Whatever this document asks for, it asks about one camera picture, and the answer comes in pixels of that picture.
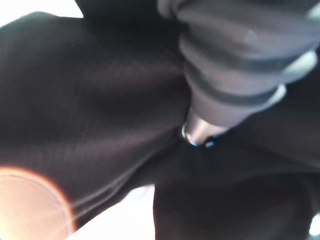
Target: black fabric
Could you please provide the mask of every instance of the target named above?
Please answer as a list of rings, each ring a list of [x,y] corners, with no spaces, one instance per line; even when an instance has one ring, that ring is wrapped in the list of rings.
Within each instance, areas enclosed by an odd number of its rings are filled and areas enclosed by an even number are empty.
[[[0,28],[0,165],[66,194],[81,227],[155,184],[157,240],[304,240],[319,210],[320,68],[215,140],[179,137],[180,30],[33,13]]]

